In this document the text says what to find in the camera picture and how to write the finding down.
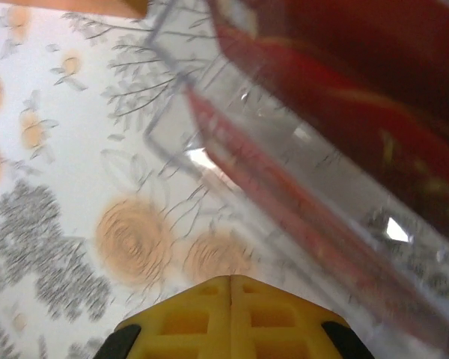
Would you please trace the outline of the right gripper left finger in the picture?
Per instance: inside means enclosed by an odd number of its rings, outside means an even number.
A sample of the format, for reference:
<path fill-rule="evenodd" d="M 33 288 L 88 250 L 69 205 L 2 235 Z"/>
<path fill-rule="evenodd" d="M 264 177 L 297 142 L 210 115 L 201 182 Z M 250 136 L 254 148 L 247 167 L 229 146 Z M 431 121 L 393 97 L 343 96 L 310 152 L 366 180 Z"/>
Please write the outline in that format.
<path fill-rule="evenodd" d="M 219 276 L 120 322 L 101 358 L 229 358 L 230 277 Z"/>

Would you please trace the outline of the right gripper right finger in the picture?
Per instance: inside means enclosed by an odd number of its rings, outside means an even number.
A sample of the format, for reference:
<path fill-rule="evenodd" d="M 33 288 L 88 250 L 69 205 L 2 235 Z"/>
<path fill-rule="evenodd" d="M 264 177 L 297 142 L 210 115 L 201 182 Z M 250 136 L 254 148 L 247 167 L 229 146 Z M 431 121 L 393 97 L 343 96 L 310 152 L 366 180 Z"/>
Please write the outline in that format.
<path fill-rule="evenodd" d="M 232 358 L 364 358 L 365 344 L 335 312 L 242 275 L 230 277 Z"/>

